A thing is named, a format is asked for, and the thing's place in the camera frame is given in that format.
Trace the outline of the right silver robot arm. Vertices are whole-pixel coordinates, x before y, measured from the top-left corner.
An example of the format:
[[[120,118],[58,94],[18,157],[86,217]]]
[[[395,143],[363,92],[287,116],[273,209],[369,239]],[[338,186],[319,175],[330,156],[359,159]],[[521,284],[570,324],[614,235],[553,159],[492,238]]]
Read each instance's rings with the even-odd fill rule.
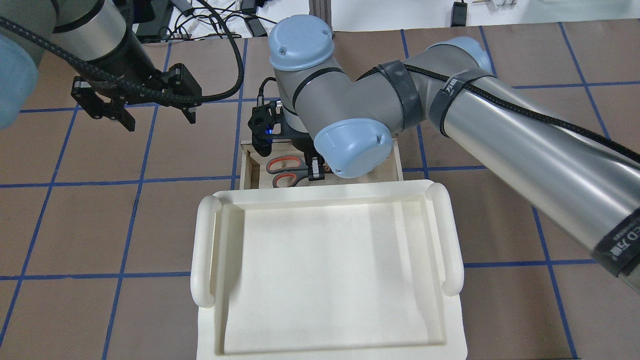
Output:
[[[639,290],[639,155],[569,123],[491,71],[473,38],[436,43],[350,80],[329,25],[311,14],[268,36],[283,119],[302,152],[345,179],[370,173],[393,136],[428,120]]]

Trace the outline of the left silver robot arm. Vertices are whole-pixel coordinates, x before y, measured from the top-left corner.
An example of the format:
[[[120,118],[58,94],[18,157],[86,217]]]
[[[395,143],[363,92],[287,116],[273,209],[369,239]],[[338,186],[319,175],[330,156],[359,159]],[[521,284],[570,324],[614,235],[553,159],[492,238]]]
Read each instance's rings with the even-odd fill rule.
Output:
[[[166,95],[199,97],[202,88],[182,63],[160,71],[112,0],[3,0],[1,16],[86,63]],[[1,30],[1,128],[13,125],[38,82],[44,49]],[[145,93],[101,79],[73,65],[71,97],[91,118],[107,118],[134,132],[125,106],[150,103]]]

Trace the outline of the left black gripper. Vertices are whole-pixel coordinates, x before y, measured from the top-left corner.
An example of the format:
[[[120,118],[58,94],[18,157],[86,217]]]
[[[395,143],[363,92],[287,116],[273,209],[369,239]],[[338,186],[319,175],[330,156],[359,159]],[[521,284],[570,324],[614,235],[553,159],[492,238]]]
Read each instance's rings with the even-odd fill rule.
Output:
[[[197,122],[197,107],[202,104],[202,88],[187,66],[177,63],[167,71],[153,71],[140,84],[121,76],[117,82],[90,80],[75,76],[71,97],[93,118],[108,118],[120,123],[128,132],[135,132],[135,118],[126,105],[156,103],[176,107],[190,125]]]

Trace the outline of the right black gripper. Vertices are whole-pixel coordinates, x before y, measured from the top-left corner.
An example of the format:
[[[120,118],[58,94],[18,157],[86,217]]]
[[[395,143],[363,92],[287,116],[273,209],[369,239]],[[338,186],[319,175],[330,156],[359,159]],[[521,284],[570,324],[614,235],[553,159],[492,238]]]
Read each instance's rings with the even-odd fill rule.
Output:
[[[266,103],[263,97],[257,98],[247,125],[251,131],[251,145],[261,157],[271,155],[274,141],[291,141],[292,146],[304,155],[308,180],[325,179],[324,159],[316,150],[311,135],[291,127],[276,100]]]

